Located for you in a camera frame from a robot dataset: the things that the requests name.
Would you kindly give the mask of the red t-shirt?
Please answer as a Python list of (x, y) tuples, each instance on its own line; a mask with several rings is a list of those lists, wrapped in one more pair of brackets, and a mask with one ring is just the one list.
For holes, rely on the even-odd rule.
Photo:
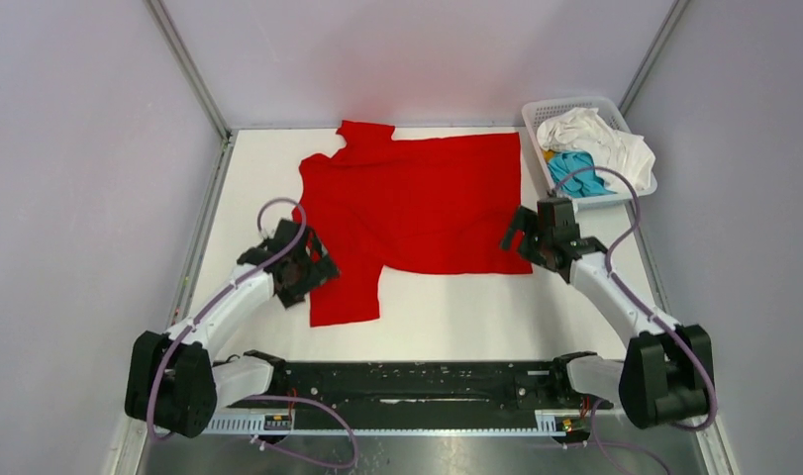
[(392, 268), (432, 275), (526, 275), (502, 239), (521, 202), (516, 133), (397, 140), (389, 125), (344, 121), (344, 145), (299, 165), (297, 220), (313, 228), (340, 276), (310, 297), (310, 324), (380, 316)]

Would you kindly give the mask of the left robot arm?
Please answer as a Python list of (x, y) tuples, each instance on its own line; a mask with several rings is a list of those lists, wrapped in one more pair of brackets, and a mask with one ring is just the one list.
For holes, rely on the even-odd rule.
[(238, 257), (196, 315), (135, 340), (125, 414), (150, 429), (195, 437), (217, 410), (251, 396), (267, 407), (279, 405), (289, 383), (270, 357), (248, 351), (230, 361), (215, 358), (263, 304), (278, 300), (290, 308), (339, 275), (311, 227), (280, 220), (272, 236)]

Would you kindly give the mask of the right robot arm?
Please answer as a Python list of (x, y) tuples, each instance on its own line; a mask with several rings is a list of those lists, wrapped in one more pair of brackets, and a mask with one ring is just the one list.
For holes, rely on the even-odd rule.
[(626, 347), (623, 360), (575, 352), (553, 362), (549, 392), (572, 408), (594, 396), (623, 409), (637, 428), (708, 428), (718, 399), (712, 341), (699, 325), (685, 326), (648, 305), (613, 267), (613, 250), (582, 234), (575, 207), (547, 197), (516, 209), (501, 247), (558, 275), (605, 318)]

